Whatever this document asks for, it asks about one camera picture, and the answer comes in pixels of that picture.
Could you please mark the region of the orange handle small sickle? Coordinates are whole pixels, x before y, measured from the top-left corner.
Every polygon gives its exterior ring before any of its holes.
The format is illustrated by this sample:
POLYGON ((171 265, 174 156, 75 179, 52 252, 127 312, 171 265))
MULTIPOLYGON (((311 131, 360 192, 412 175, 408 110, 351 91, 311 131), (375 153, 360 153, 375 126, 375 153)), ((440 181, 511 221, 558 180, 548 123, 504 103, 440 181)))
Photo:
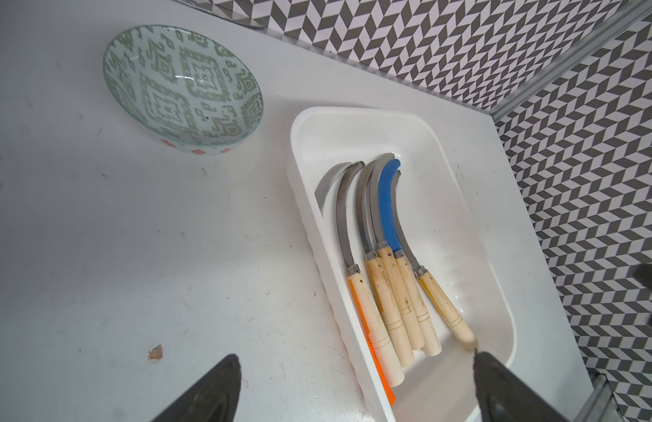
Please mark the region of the orange handle small sickle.
MULTIPOLYGON (((328 194, 329 194, 329 192, 331 190, 331 187, 334 184, 338 184, 338 186, 339 186, 341 178, 343 177, 343 174, 345 172, 345 168, 346 168, 346 166, 348 164, 353 164, 353 163, 344 162, 344 163, 340 163, 338 165, 335 165, 334 167, 332 167, 330 170, 328 170, 326 172, 326 174, 322 177, 322 180, 319 182, 319 184, 318 184, 318 186, 317 186, 317 188, 315 190, 315 198, 316 198, 316 201, 318 203, 318 206, 319 206, 319 209, 320 209, 321 212, 324 211, 324 206, 325 206, 328 194)), ((360 324, 361 324, 361 328, 362 328, 362 332, 363 332, 363 325, 362 325, 361 318, 360 318, 360 324)), ((389 402, 389 404, 391 404, 391 405, 395 404, 396 396, 394 395, 393 390, 391 388, 387 388, 387 386, 384 386, 381 379, 380 379, 380 382, 381 382, 381 384, 383 386, 383 390, 385 391, 385 394, 387 396, 387 401, 389 402)))

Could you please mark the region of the white plastic storage box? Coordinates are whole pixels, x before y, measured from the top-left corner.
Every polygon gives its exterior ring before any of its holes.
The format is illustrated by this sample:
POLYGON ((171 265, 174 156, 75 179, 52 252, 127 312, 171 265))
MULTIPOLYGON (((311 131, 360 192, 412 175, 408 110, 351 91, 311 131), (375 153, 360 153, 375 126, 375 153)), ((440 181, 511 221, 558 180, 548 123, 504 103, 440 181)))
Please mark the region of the white plastic storage box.
POLYGON ((420 117, 352 107, 311 107, 293 121, 287 175, 322 284, 364 402, 377 421, 476 421, 473 354, 454 339, 435 309, 440 355, 417 353, 390 403, 350 297, 336 238, 335 203, 319 207, 315 189, 344 162, 392 153, 401 162, 399 214, 409 246, 475 332, 482 352, 512 364, 517 334, 500 282, 432 128, 420 117))

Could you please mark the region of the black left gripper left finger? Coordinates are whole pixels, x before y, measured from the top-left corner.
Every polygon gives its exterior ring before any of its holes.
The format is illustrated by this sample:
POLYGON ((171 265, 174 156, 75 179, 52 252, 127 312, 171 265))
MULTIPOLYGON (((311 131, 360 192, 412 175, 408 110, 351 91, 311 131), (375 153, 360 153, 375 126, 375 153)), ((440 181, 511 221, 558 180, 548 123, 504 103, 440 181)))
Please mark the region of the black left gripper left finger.
POLYGON ((233 421, 241 394, 241 364, 229 354, 154 418, 158 421, 233 421))

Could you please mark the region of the blue blade wooden handle sickle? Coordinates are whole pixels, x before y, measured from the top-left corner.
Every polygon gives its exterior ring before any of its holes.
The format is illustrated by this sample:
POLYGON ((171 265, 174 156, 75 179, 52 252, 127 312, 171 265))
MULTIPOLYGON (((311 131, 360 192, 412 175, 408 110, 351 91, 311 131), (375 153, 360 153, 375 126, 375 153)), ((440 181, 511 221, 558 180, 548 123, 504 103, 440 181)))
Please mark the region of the blue blade wooden handle sickle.
POLYGON ((405 288, 405 299, 412 305, 415 323, 407 324, 408 335, 414 350, 422 349, 427 356, 436 356, 442 352, 429 311, 417 289, 417 280, 401 244, 401 230, 398 220, 395 190, 397 185, 397 172, 401 167, 399 159, 392 156, 380 174, 378 187, 378 203, 380 205, 380 218, 385 233, 385 239, 394 253, 398 273, 405 288))

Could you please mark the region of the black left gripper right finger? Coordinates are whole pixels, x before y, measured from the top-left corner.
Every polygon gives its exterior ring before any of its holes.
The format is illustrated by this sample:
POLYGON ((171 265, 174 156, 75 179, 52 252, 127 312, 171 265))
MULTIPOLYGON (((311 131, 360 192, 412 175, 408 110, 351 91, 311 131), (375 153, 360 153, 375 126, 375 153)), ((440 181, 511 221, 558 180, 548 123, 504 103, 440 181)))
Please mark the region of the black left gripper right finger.
POLYGON ((475 352, 473 379, 482 421, 567 421, 491 353, 475 352))

